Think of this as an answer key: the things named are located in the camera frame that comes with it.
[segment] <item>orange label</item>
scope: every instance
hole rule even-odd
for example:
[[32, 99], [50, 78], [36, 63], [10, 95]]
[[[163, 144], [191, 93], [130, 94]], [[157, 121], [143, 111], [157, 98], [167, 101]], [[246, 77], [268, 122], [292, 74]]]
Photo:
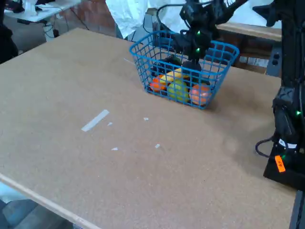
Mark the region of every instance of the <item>orange label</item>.
[[283, 173], [283, 172], [286, 171], [281, 156], [279, 156], [279, 155], [275, 156], [275, 162], [276, 162], [278, 171], [279, 171], [280, 173]]

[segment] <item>green apple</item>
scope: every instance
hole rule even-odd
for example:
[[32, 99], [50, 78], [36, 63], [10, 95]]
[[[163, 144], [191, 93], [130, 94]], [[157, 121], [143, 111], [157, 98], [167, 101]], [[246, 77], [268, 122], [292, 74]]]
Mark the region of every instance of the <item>green apple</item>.
[[186, 102], [189, 100], [189, 93], [187, 91], [186, 83], [181, 80], [176, 80], [172, 82], [167, 87], [167, 94], [169, 97], [176, 99], [179, 102]]

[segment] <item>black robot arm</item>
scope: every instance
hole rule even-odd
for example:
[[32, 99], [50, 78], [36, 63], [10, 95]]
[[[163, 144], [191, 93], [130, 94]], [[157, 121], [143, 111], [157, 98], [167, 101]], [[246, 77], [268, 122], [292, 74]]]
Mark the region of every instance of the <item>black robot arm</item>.
[[[211, 40], [218, 37], [216, 25], [227, 22], [247, 0], [213, 0], [200, 3], [186, 0], [180, 12], [188, 30], [174, 35], [174, 49], [183, 52], [194, 64], [204, 58]], [[257, 153], [269, 158], [264, 176], [305, 191], [304, 121], [304, 33], [305, 0], [274, 0], [253, 10], [266, 18], [267, 26], [282, 21], [282, 81], [273, 100], [275, 132], [255, 146]], [[259, 151], [260, 144], [273, 141], [270, 155]], [[285, 172], [276, 162], [281, 160]]]

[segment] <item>cork board surface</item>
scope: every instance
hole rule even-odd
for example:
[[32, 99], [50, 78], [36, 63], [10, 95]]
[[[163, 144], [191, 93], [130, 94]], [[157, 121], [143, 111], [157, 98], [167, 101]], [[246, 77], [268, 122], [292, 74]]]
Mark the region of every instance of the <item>cork board surface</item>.
[[0, 66], [0, 180], [84, 228], [288, 228], [254, 153], [280, 80], [231, 68], [201, 111], [145, 93], [129, 47], [77, 29]]

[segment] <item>orange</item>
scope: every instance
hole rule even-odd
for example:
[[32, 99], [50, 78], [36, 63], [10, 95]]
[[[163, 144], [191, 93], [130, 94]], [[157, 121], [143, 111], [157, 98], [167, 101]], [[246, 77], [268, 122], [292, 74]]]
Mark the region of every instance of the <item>orange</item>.
[[194, 104], [204, 105], [209, 97], [212, 95], [210, 92], [210, 87], [205, 84], [196, 84], [190, 90], [190, 99]]
[[154, 92], [165, 90], [165, 84], [160, 83], [160, 77], [158, 76], [152, 79], [152, 82], [149, 84], [149, 86]]

